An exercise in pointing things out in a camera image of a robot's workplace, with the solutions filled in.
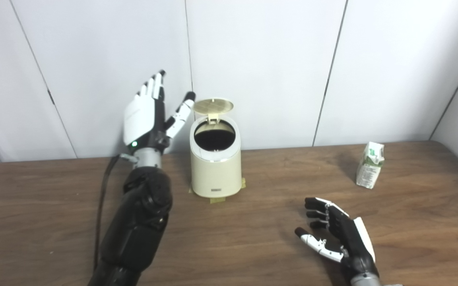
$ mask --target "robotic hand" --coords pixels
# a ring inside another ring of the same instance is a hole
[[[188,92],[176,114],[165,121],[164,75],[160,71],[152,76],[125,109],[124,142],[132,155],[121,157],[133,162],[134,169],[88,286],[135,286],[151,265],[167,226],[173,198],[161,156],[185,125],[196,94]]]
[[[326,228],[341,242],[342,253],[326,249],[326,240],[317,240],[303,228],[296,228],[296,235],[320,255],[339,262],[348,285],[381,286],[374,248],[361,217],[350,219],[336,204],[318,197],[306,198],[305,208],[313,219],[310,227]]]

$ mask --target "fingertip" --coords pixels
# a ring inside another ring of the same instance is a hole
[[[296,230],[294,230],[294,233],[300,238],[303,235],[309,235],[310,234],[307,230],[304,230],[303,228],[296,228]]]
[[[312,205],[313,203],[317,203],[318,200],[315,197],[306,197],[305,198],[305,204],[306,205]]]
[[[185,95],[185,100],[196,101],[196,93],[195,92],[187,92],[187,94]]]

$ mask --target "cream trash can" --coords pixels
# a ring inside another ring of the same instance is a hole
[[[228,197],[241,189],[240,131],[234,120],[222,115],[233,106],[224,99],[193,106],[201,117],[190,129],[192,190],[201,197]]]

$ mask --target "yellow tape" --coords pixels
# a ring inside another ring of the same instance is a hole
[[[213,197],[210,199],[210,203],[222,203],[225,201],[225,197]]]

